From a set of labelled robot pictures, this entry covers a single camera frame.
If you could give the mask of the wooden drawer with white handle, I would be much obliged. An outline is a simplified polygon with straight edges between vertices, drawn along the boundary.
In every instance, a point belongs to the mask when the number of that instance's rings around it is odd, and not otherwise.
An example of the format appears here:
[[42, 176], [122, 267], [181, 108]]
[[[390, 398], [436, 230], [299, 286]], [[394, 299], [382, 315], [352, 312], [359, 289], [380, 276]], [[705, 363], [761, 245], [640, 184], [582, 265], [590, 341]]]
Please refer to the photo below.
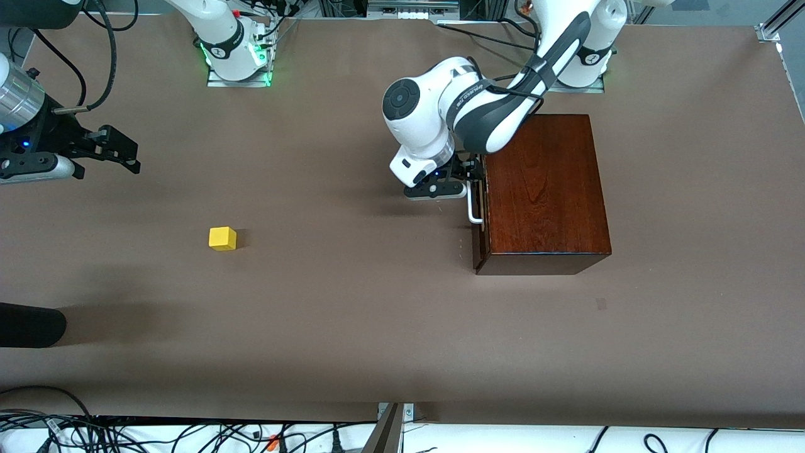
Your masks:
[[467, 212], [472, 229], [472, 269], [480, 274], [481, 267], [486, 263], [489, 255], [489, 233], [487, 230], [487, 201], [486, 201], [486, 162], [485, 179], [482, 181], [465, 181], [467, 192]]

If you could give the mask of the yellow cube block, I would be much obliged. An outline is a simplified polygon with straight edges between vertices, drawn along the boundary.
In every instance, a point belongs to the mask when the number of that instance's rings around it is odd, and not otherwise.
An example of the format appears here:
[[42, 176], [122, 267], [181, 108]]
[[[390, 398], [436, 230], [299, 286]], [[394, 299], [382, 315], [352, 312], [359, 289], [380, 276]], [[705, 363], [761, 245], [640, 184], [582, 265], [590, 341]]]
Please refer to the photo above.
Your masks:
[[238, 248], [238, 232], [229, 226], [219, 226], [209, 229], [208, 245], [210, 249], [224, 252]]

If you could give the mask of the dark wooden cabinet box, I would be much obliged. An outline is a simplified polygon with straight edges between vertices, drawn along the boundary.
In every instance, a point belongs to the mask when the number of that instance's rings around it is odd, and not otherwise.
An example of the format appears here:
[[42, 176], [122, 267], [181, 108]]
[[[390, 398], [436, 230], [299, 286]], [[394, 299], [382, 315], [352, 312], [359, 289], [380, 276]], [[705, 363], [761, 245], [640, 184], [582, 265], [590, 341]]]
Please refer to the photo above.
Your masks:
[[480, 276], [572, 276], [612, 255], [589, 115], [536, 115], [480, 158]]

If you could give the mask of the white power strip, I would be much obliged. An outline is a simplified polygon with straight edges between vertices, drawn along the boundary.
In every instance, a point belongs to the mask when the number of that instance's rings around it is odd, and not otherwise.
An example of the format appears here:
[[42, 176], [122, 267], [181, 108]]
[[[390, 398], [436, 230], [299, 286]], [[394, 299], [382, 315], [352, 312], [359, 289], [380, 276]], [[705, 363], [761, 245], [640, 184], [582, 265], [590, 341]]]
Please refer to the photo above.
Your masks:
[[460, 19], [459, 0], [366, 0], [366, 17], [397, 20]]

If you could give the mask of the black padded cylinder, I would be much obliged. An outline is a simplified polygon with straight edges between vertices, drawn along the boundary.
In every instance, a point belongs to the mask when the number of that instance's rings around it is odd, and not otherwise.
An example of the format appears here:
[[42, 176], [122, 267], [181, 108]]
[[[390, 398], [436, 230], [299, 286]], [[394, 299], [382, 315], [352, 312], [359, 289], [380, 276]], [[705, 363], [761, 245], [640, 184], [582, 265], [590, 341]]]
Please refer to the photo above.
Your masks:
[[0, 348], [51, 347], [67, 326], [60, 310], [0, 302]]

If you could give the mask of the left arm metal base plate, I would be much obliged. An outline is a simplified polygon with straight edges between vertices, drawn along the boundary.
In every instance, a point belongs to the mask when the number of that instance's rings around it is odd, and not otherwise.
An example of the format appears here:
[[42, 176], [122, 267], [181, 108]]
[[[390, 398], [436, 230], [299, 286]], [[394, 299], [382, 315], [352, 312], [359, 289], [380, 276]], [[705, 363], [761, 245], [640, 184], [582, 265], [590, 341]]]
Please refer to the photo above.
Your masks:
[[604, 94], [603, 75], [599, 75], [596, 80], [586, 86], [567, 85], [561, 79], [556, 79], [549, 89], [550, 92], [561, 92], [561, 94]]

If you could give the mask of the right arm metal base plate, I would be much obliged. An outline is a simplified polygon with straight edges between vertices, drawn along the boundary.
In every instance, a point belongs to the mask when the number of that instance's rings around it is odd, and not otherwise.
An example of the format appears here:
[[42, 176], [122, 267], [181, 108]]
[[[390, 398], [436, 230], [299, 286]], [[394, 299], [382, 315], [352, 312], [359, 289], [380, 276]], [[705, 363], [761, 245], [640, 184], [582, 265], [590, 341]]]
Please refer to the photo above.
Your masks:
[[230, 53], [230, 59], [213, 57], [205, 47], [201, 47], [205, 63], [209, 68], [207, 86], [209, 87], [269, 87], [272, 83], [275, 46], [265, 38], [255, 39], [246, 34], [242, 43]]

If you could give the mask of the aluminium profile bracket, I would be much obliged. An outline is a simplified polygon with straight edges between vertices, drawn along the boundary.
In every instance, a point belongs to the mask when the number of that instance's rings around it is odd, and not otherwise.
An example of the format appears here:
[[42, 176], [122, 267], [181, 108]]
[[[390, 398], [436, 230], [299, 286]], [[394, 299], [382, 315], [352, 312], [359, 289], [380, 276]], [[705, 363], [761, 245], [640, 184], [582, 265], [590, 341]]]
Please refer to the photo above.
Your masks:
[[403, 428], [414, 419], [414, 403], [379, 403], [377, 423], [360, 453], [402, 453]]

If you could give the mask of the aluminium frame corner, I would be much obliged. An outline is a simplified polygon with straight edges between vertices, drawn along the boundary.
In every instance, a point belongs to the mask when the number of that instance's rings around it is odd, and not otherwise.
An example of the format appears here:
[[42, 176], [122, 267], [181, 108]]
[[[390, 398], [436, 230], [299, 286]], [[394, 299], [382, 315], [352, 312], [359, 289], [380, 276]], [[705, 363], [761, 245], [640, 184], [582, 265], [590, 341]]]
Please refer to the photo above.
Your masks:
[[755, 27], [759, 42], [779, 42], [779, 32], [793, 23], [803, 12], [805, 12], [805, 0], [785, 0], [771, 17]]

